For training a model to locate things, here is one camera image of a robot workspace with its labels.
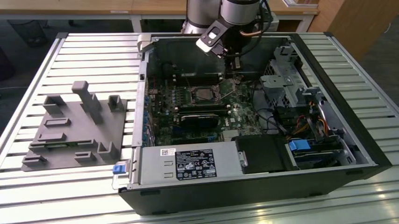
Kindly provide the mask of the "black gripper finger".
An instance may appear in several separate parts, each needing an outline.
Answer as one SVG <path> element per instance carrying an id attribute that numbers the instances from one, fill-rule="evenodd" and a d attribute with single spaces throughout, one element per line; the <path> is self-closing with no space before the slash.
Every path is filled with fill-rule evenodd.
<path id="1" fill-rule="evenodd" d="M 224 78 L 229 79 L 233 77 L 233 63 L 231 58 L 224 58 Z"/>
<path id="2" fill-rule="evenodd" d="M 235 73 L 235 78 L 241 79 L 240 72 L 243 70 L 243 66 L 241 66 L 241 61 L 240 61 L 239 56 L 236 56 L 233 61 L 232 61 L 232 70 L 233 70 L 233 73 Z"/>

